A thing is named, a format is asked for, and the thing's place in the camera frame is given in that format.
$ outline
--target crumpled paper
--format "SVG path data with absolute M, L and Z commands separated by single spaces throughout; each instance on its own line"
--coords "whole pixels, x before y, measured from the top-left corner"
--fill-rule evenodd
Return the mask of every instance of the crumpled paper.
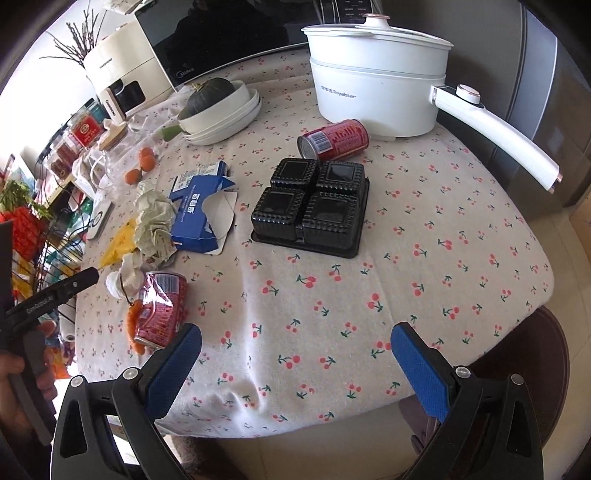
M 126 300 L 134 297 L 144 283 L 144 273 L 141 270 L 142 254 L 137 250 L 125 254 L 121 261 L 121 268 L 107 275 L 105 285 L 116 299 Z
M 149 182 L 141 181 L 138 184 L 138 193 L 135 201 L 139 212 L 134 235 L 135 245 L 146 257 L 167 261 L 177 250 L 170 236 L 176 217 L 174 205 L 166 195 L 154 190 Z

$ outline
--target blue gripper pad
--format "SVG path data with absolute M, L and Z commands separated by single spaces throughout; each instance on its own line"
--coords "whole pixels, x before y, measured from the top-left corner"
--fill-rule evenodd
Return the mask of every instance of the blue gripper pad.
M 392 353 L 417 394 L 423 409 L 427 415 L 443 423 L 450 411 L 449 384 L 437 369 L 441 365 L 435 366 L 431 363 L 429 350 L 432 349 L 427 347 L 407 322 L 399 323 L 392 328 L 390 343 Z
M 156 356 L 159 353 L 168 353 L 168 349 L 173 349 L 146 389 L 144 410 L 151 421 L 161 419 L 168 413 L 201 353 L 201 345 L 202 337 L 199 327 L 186 323 L 171 345 L 163 351 L 154 353 Z

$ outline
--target pot lid knob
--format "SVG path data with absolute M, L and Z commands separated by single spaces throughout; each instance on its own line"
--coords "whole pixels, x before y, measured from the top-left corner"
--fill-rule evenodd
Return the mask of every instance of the pot lid knob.
M 390 20 L 390 17 L 387 15 L 365 14 L 364 17 L 365 17 L 365 23 L 363 24 L 364 27 L 390 29 L 390 25 L 388 24 L 388 20 Z
M 467 102 L 473 103 L 474 105 L 478 105 L 480 103 L 480 93 L 468 85 L 458 85 L 456 88 L 456 95 Z

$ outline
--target black food container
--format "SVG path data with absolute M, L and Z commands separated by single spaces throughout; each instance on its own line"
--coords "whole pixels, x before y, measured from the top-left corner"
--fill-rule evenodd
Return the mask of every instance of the black food container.
M 271 187 L 300 189 L 309 192 L 318 178 L 318 161 L 306 158 L 284 158 L 271 177 Z
M 361 215 L 356 196 L 315 192 L 302 220 L 304 241 L 337 249 L 348 249 L 355 241 Z
M 316 190 L 361 197 L 365 187 L 365 169 L 359 163 L 325 162 L 320 169 Z
M 251 215 L 257 235 L 295 241 L 305 210 L 303 190 L 267 187 Z

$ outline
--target white appliance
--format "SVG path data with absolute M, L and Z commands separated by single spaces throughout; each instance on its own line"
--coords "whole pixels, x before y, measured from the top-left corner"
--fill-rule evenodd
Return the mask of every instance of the white appliance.
M 136 20 L 100 40 L 84 65 L 100 102 L 116 124 L 173 92 Z
M 471 87 L 444 84 L 453 47 L 441 38 L 388 25 L 368 14 L 363 25 L 303 28 L 323 117 L 360 120 L 379 140 L 413 137 L 433 129 L 437 109 L 479 131 L 519 162 L 548 191 L 562 180 L 558 165 L 531 140 L 480 103 Z

